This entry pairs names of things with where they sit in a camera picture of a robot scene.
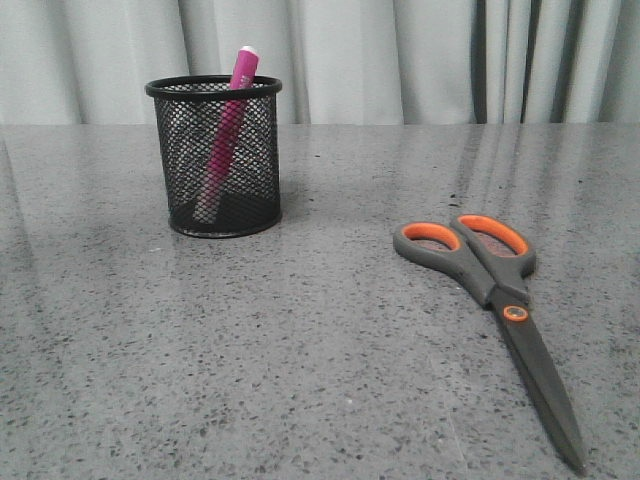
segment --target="gray speckled countertop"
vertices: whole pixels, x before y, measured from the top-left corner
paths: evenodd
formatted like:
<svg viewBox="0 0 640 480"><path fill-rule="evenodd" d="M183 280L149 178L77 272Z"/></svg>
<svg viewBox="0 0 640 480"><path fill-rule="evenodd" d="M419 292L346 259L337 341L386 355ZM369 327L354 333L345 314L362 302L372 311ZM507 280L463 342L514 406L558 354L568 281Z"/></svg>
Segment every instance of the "gray speckled countertop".
<svg viewBox="0 0 640 480"><path fill-rule="evenodd" d="M391 245L486 213L592 479L640 472L640 126L281 126L284 216L167 226L152 126L2 127L0 478L571 479L490 312Z"/></svg>

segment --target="curtain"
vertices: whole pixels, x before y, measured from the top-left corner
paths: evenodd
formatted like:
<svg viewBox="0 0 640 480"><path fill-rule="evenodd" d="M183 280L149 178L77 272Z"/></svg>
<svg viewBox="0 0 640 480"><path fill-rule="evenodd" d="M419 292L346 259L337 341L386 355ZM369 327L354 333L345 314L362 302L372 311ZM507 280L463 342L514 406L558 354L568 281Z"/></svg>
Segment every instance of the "curtain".
<svg viewBox="0 0 640 480"><path fill-rule="evenodd" d="M0 121L154 123L243 45L280 123L640 121L637 0L0 0Z"/></svg>

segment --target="marker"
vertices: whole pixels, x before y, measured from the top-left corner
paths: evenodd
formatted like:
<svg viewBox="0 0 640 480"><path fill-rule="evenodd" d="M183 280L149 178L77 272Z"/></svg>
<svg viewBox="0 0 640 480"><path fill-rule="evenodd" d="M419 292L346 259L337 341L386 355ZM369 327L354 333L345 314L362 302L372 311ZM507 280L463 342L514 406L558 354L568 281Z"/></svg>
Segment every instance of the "marker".
<svg viewBox="0 0 640 480"><path fill-rule="evenodd" d="M260 57L253 47L242 47L233 68L229 89L250 88L253 85L259 60ZM222 109L207 164L207 175L194 210L194 219L199 222L213 224L216 221L222 197L222 184L229 175L233 163L233 152L238 143L246 106L246 100L229 100Z"/></svg>

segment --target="scissors pivot screw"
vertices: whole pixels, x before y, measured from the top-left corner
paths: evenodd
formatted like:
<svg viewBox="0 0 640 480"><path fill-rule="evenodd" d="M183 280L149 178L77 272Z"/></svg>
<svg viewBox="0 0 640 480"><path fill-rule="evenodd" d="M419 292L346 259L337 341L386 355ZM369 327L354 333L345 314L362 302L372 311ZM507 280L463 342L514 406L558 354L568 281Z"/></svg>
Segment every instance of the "scissors pivot screw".
<svg viewBox="0 0 640 480"><path fill-rule="evenodd" d="M529 312L526 309L517 305L507 305L502 311L504 318L511 320L512 322L524 322L529 318Z"/></svg>

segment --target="black mesh pen holder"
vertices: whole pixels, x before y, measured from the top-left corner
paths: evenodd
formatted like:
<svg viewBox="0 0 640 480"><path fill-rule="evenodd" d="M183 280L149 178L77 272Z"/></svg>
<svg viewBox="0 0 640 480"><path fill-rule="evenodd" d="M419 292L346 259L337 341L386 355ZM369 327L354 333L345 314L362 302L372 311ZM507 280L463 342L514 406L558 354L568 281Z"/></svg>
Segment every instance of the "black mesh pen holder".
<svg viewBox="0 0 640 480"><path fill-rule="evenodd" d="M276 93L255 77L230 90L230 76L155 80L154 98L169 225L203 238L249 235L280 220Z"/></svg>

